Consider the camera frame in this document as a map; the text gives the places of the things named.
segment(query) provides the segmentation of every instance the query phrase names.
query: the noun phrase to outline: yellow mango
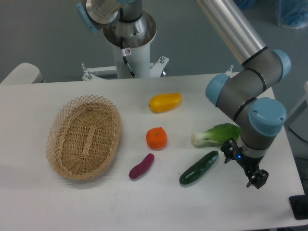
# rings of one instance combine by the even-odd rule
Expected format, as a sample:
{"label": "yellow mango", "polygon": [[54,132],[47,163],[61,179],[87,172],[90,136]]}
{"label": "yellow mango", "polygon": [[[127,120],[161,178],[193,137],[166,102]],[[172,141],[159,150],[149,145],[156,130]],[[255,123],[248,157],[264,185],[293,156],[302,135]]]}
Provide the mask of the yellow mango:
{"label": "yellow mango", "polygon": [[151,98],[150,108],[153,112],[165,112],[179,106],[182,102],[182,95],[178,92],[159,94]]}

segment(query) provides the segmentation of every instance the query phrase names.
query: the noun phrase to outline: silver metal tube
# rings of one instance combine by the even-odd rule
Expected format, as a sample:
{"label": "silver metal tube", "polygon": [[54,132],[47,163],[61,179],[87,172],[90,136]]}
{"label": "silver metal tube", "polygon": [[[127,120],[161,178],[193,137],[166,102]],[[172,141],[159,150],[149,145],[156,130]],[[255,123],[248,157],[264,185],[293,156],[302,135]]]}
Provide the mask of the silver metal tube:
{"label": "silver metal tube", "polygon": [[97,23],[108,24],[112,22],[122,4],[116,0],[87,0],[86,9],[89,16]]}
{"label": "silver metal tube", "polygon": [[136,0],[123,6],[122,21],[135,21],[142,15],[142,0]]}
{"label": "silver metal tube", "polygon": [[266,47],[233,0],[197,2],[241,64]]}

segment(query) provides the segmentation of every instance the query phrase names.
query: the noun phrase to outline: blue joint cap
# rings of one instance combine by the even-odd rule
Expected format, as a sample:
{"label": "blue joint cap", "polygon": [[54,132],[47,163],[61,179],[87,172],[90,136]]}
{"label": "blue joint cap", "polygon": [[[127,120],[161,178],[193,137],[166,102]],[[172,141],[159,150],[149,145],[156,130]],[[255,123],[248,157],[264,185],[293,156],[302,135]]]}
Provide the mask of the blue joint cap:
{"label": "blue joint cap", "polygon": [[117,0],[117,1],[122,3],[122,4],[128,4],[128,3],[136,2],[137,0]]}
{"label": "blue joint cap", "polygon": [[78,11],[80,18],[82,19],[82,21],[86,25],[86,27],[89,29],[89,31],[91,33],[97,33],[98,30],[96,29],[96,27],[93,25],[93,23],[89,19],[89,17],[87,15],[85,9],[83,8],[81,2],[77,4],[77,11]]}
{"label": "blue joint cap", "polygon": [[220,92],[229,78],[230,76],[226,74],[219,74],[215,76],[206,87],[205,95],[215,107],[217,107]]}
{"label": "blue joint cap", "polygon": [[281,63],[282,63],[282,77],[283,79],[290,71],[291,71],[291,60],[289,56],[281,50],[272,50],[276,54],[278,54]]}
{"label": "blue joint cap", "polygon": [[248,115],[251,125],[258,133],[273,137],[281,131],[287,112],[278,100],[261,98],[251,104]]}

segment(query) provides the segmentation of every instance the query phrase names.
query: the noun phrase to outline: purple sweet potato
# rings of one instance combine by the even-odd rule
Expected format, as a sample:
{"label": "purple sweet potato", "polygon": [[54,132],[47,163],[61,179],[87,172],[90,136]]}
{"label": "purple sweet potato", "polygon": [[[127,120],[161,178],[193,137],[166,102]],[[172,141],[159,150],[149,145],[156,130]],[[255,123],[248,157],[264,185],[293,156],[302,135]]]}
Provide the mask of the purple sweet potato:
{"label": "purple sweet potato", "polygon": [[150,166],[152,165],[154,161],[154,155],[152,153],[149,153],[140,164],[136,165],[132,168],[132,170],[129,172],[129,177],[132,179],[136,179],[142,174],[146,173],[147,170],[149,170]]}

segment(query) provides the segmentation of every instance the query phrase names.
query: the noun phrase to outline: metal bracket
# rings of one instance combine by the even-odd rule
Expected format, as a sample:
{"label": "metal bracket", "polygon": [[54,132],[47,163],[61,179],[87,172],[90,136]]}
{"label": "metal bracket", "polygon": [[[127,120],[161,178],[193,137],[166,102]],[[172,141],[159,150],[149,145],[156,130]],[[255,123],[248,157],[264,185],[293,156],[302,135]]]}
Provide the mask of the metal bracket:
{"label": "metal bracket", "polygon": [[[161,77],[166,76],[166,72],[164,71],[165,66],[168,64],[169,59],[161,56],[156,63],[150,63],[150,77]],[[96,67],[96,68],[86,68],[85,64],[82,63],[83,69],[83,77],[82,80],[104,80],[105,78],[100,78],[97,76],[107,76],[116,75],[116,67],[115,66],[107,66],[107,67]]]}

